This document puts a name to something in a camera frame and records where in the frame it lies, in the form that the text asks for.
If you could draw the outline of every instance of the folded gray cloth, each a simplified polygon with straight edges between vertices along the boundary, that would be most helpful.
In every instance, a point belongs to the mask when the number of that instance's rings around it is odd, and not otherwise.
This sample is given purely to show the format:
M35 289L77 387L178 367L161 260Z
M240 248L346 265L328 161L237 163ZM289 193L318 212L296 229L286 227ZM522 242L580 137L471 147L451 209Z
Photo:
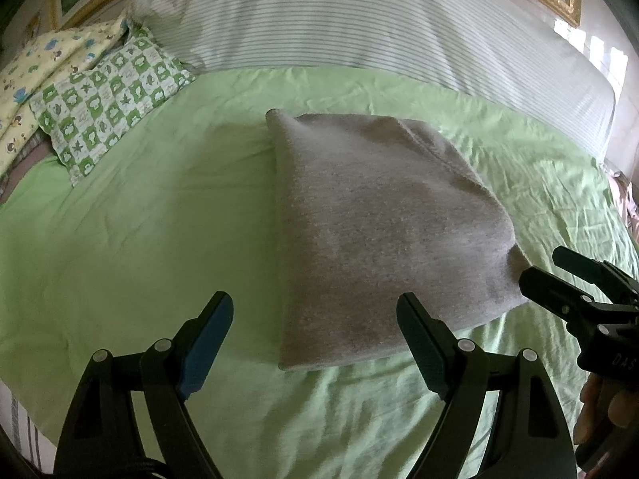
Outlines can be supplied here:
M277 156L283 369L406 350L397 298L450 329L524 301L510 217L459 152L418 121L266 114Z

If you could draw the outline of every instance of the bed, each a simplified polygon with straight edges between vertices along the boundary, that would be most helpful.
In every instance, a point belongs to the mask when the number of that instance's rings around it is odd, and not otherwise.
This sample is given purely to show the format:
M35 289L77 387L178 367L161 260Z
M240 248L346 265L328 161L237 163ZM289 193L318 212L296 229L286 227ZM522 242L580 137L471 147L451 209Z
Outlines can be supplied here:
M210 8L206 0L133 0L134 17L199 78L136 124L75 188L50 157L0 207L0 378L55 442L97 348L124 354L148 347L224 290L234 299L235 320L204 389L187 404L223 475L403 477L442 409L410 353L312 372L277 366L282 311L276 166L264 114L280 108L293 116L365 113L425 121L498 197L532 263L571 279L550 260L554 247L564 244L637 275L635 245L597 160L614 108L612 89L572 47L517 9L502 6L503 21L486 31L473 22L472 0L450 0L444 7L438 7L442 0L430 0L430 7L424 0L398 0L421 13L412 22L387 20L376 27L385 42L376 57L370 28L349 36L353 27L344 25L361 23L372 12L353 17L353 7L344 4L342 14L331 10L329 26L321 21L326 16L313 18L309 10L306 22L290 23L314 28L282 43L291 29L274 26L285 22L287 12L293 15L296 0L279 2L261 25L242 14L247 9L226 1L226 19L237 26L223 34L219 7L197 15L197 9ZM260 0L242 1L261 8ZM478 1L477 12L494 7L494 0ZM426 63L430 71L403 63L402 28L415 23L434 31L421 41L428 36L427 44L441 46L440 56ZM522 23L525 43L543 50L516 64L518 49L504 53L504 43L493 40ZM208 37L206 27L220 33ZM190 37L188 30L197 33ZM313 30L326 39L324 52L309 46L318 40ZM270 38L280 50L248 55L256 34L262 46ZM412 29L408 35L414 37ZM350 41L354 53L344 57L334 38ZM467 41L456 43L460 38ZM207 43L209 50L203 49ZM321 56L321 66L308 66L314 55ZM380 65L389 55L394 64ZM547 70L569 69L561 77L550 70L542 92L529 84L540 63ZM441 79L446 74L452 78ZM567 94L570 81L580 86ZM541 93L565 94L568 101L532 109L528 96ZM561 321L526 304L457 335L488 351L535 349L569 426L574 424L585 373L576 367L578 346ZM477 470L495 399L489 396L485 405L462 477ZM157 456L144 416L140 427L148 452Z

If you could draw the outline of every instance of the bedding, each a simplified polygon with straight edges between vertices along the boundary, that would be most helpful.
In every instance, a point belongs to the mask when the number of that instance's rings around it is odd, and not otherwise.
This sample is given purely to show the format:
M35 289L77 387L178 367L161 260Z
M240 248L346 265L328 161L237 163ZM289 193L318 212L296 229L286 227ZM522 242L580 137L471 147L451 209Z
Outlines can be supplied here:
M136 26L122 48L44 87L29 106L75 186L130 127L193 80Z
M196 73L385 69L539 119L598 161L606 152L612 87L510 0L132 0L132 15Z
M397 298L452 329L525 299L512 221L461 154L418 121L270 110L283 369L407 350Z
M18 182L34 164L54 153L49 137L45 135L44 131L36 130L22 146L6 173L0 176L0 204L7 201Z
M633 199L632 182L621 172L606 172L612 199L619 212L621 221L627 227L633 240L639 243L639 209Z
M91 68L126 32L126 11L115 20L47 32L30 41L1 73L0 176L38 129L28 99L41 87Z
M0 208L8 233L0 236L0 377L54 442L97 348L149 347L225 290L234 323L187 402L225 477L384 479L410 470L442 409L410 353L314 372L277 367L271 108L427 122L501 201L532 263L551 269L552 250L565 244L638 275L605 176L539 121L385 71L207 74L146 115L74 189L57 160L43 160ZM585 373L560 320L527 303L457 335L486 351L536 350L574 424ZM492 396L486 414L491 408ZM148 419L139 425L157 455ZM477 469L489 428L483 416L464 473Z

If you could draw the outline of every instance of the striped fabric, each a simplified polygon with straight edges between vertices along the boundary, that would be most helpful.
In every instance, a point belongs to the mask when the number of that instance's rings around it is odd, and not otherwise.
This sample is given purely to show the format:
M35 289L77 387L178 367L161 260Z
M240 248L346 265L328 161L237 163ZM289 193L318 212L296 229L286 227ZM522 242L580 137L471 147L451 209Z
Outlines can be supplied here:
M134 19L196 71L378 68L485 97L603 159L608 81L509 0L133 0Z
M44 473L53 472L55 446L33 425L27 411L1 380L0 426L16 450L34 467Z

